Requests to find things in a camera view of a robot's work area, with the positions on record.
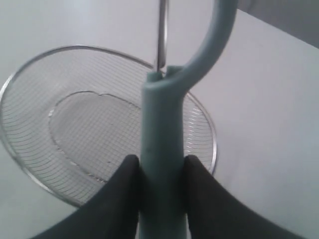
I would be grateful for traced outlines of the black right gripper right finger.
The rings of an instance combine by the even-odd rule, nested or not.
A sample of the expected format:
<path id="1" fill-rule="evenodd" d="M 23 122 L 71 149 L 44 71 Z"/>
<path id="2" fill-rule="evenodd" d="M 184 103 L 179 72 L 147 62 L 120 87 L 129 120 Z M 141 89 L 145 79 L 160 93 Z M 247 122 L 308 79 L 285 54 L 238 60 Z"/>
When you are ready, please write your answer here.
<path id="1" fill-rule="evenodd" d="M 295 239 L 296 234 L 261 217 L 227 192 L 199 159 L 184 159 L 189 230 L 193 239 Z"/>

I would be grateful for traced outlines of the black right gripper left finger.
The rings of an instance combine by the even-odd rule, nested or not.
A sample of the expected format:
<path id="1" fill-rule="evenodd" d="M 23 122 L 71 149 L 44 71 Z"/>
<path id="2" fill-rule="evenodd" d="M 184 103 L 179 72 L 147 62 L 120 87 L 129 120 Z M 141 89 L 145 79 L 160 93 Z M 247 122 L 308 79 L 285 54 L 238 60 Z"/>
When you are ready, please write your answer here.
<path id="1" fill-rule="evenodd" d="M 137 233 L 139 200 L 139 159 L 128 155 L 94 197 L 35 238 L 133 239 Z"/>

